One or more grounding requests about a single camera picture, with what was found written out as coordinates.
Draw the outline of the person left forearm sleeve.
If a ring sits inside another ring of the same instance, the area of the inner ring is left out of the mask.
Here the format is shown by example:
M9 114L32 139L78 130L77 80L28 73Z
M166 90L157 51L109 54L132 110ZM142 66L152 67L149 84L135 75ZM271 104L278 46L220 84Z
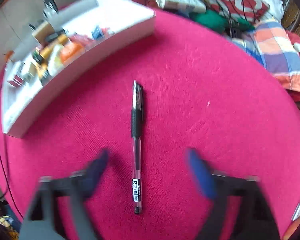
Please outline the person left forearm sleeve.
M19 239L21 222L6 200L0 200L0 239Z

